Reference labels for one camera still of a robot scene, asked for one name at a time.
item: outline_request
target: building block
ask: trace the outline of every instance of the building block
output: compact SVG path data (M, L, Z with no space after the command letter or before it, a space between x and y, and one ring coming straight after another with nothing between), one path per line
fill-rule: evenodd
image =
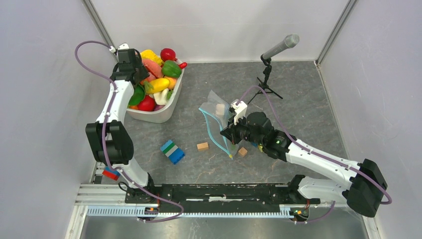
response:
M207 142L205 142L205 143L199 143L199 144L197 144L197 148L198 148L198 151L208 150L209 149L208 143Z
M116 181L120 177L120 173L117 171L112 171L108 167L104 168L103 175L106 177L111 178L112 180Z
M242 147L241 149L239 149L238 153L240 154L240 156L244 157L248 153L248 150L246 150L246 148Z
M185 157L185 153L171 140L167 141L163 146L161 146L160 150L170 159L173 164L178 163L183 157Z

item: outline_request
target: white wall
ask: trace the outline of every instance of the white wall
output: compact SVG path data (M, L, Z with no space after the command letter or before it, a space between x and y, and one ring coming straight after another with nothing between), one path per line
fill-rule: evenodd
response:
M422 2L359 1L322 63L353 160L378 163L393 204L376 217L383 238L420 238Z
M173 48L187 62L259 61L291 33L301 42L274 60L315 60L347 0L93 0L116 45Z
M1 238L63 238L94 163L85 125L108 94L74 49L101 38L78 0L2 1L0 11ZM88 65L111 72L105 47L81 50Z

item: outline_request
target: microphone head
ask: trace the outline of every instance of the microphone head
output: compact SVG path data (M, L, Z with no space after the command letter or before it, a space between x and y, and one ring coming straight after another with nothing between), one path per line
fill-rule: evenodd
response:
M284 43L289 48L295 47L299 43L299 35L290 34L286 36L286 38L284 38Z

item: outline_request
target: black tripod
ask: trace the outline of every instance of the black tripod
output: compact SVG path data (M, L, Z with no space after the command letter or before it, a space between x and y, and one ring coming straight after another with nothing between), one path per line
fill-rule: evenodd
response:
M268 85L267 85L267 81L268 81L268 79L270 78L270 73L271 73L271 68L272 68L272 66L271 66L271 58L268 58L268 60L264 60L264 58L262 58L262 55L261 55L261 60L262 60L262 62L264 63L264 65L266 66L265 67L265 69L264 69L264 71L262 72L262 73L264 73L264 76L265 76L265 78L264 78L264 82L262 82L261 81L261 79L259 78L259 77L257 77L257 79L258 79L258 81L260 82L259 84L258 84L258 86L259 87L261 87L263 90L265 90L265 93L267 93L267 94L274 94L274 95L276 95L276 96L278 96L278 98L280 98L280 99L283 99L283 97L281 97L279 94L277 94L275 91L273 91ZM257 95L259 95L259 94L262 94L262 91L258 91L252 98L251 98L251 100L248 102L248 104L249 103L251 103L251 101L257 96Z

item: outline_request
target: white bin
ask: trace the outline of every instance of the white bin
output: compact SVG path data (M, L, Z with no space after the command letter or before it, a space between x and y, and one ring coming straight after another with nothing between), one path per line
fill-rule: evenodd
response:
M182 61L179 59L177 60L177 64L181 64ZM182 91L182 78L185 69L182 69L182 74L177 79L176 86L174 87L174 91L169 99L169 102L158 111L138 111L133 109L127 109L127 113L132 116L132 118L137 120L143 120L153 123L164 123L168 121L173 114L174 107L176 107L177 99L179 98L180 91Z

